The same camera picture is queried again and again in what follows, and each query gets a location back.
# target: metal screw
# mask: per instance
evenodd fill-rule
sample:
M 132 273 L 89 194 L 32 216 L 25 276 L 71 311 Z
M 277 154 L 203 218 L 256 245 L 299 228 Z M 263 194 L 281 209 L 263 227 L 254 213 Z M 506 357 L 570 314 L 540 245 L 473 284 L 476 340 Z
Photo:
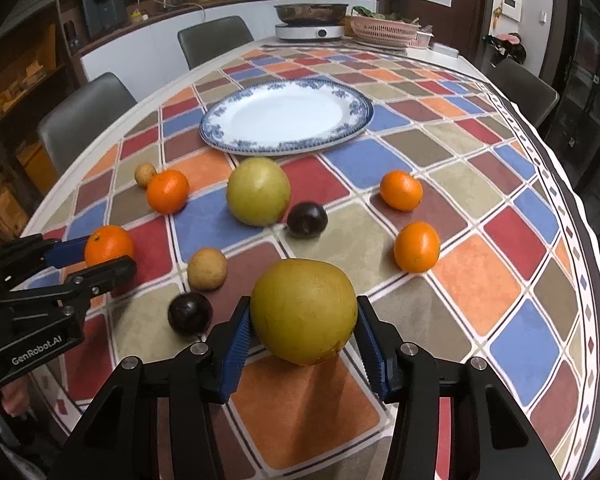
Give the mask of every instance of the metal screw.
M 193 355 L 204 355 L 209 351 L 209 345 L 203 341 L 198 341 L 189 347 L 189 351 Z
M 133 370 L 136 366 L 138 366 L 138 362 L 139 361 L 137 357 L 133 357 L 132 355 L 130 355 L 129 357 L 125 357 L 124 359 L 122 359 L 120 365 L 125 370 Z
M 416 355 L 418 353 L 418 345 L 416 343 L 402 343 L 400 352 L 407 355 Z
M 476 370 L 484 370 L 487 367 L 487 361 L 478 356 L 472 357 L 470 363 Z

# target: orange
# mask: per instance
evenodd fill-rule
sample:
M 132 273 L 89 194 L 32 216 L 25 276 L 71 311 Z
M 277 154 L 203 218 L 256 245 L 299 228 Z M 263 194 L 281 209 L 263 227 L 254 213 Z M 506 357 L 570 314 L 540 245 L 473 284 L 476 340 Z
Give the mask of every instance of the orange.
M 84 262 L 89 267 L 125 255 L 134 257 L 134 241 L 129 233 L 117 225 L 96 229 L 84 246 Z
M 394 257 L 405 272 L 426 272 L 440 257 L 440 237 L 426 222 L 409 224 L 395 239 Z
M 187 203 L 189 181 L 181 171 L 165 170 L 154 176 L 146 187 L 146 200 L 163 215 L 177 213 Z
M 413 211 L 422 200 L 422 184 L 406 171 L 390 171 L 382 177 L 380 196 L 398 211 Z

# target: brown door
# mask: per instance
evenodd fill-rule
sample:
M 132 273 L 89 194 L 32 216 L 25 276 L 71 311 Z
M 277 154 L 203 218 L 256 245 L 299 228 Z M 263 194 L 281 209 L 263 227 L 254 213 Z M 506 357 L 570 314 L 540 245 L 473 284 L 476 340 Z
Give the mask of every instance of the brown door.
M 400 0 L 400 12 L 406 18 L 419 18 L 422 26 L 432 25 L 434 41 L 456 48 L 475 60 L 485 0 L 451 0 L 451 7 L 426 0 Z

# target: human hand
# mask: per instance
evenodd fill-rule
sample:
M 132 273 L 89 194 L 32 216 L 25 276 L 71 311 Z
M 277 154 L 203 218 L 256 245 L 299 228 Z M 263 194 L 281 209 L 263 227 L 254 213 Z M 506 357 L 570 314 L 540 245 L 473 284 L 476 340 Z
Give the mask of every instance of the human hand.
M 0 388 L 2 393 L 2 407 L 11 416 L 22 415 L 29 409 L 29 391 L 27 376 L 20 377 Z

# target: gray chair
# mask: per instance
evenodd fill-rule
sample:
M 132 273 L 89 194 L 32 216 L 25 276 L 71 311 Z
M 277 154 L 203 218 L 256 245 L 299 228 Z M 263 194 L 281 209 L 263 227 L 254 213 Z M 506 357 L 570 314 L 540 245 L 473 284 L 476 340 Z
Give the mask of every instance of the gray chair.
M 178 32 L 178 41 L 191 70 L 234 48 L 251 43 L 253 36 L 240 16 L 228 16 L 183 28 Z
M 58 175 L 135 104 L 120 79 L 107 72 L 51 110 L 40 121 L 38 136 Z
M 558 104 L 558 92 L 512 59 L 499 62 L 487 77 L 536 128 Z

